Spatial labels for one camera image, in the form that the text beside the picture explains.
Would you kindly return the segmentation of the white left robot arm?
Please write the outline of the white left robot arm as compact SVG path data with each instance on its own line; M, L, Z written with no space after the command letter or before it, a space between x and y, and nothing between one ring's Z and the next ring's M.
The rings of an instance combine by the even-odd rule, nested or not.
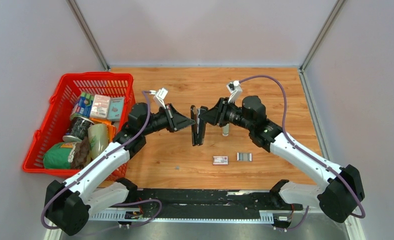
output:
M125 178L103 189L98 186L144 147L147 135L163 129L174 133L195 123L170 103L161 106L156 113L151 112L150 104L136 103L127 122L97 159L65 181L54 180L47 186L41 224L49 230L61 229L73 236L91 216L111 206L122 203L125 207L133 207L138 194L132 190L135 186Z

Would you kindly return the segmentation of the black stapler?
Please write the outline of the black stapler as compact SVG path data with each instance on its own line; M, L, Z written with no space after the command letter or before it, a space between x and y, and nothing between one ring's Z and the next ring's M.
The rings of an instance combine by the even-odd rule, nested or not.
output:
M200 115L207 111L208 107L206 106L197 108L195 105L191 105L190 107L190 116L195 121L195 124L191 126L191 142L193 147L204 144L207 123L200 119Z

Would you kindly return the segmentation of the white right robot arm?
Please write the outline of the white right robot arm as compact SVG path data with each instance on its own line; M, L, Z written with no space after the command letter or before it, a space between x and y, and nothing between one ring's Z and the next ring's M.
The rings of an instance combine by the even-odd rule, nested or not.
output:
M248 130L249 138L257 147L285 159L314 181L314 185L289 180L279 183L278 190L270 195L274 208L281 210L288 204L319 207L337 223L344 223L349 216L366 216L360 171L351 164L343 167L331 162L300 144L268 119L266 106L258 96L245 97L241 107L221 97L199 118L212 126L232 124Z

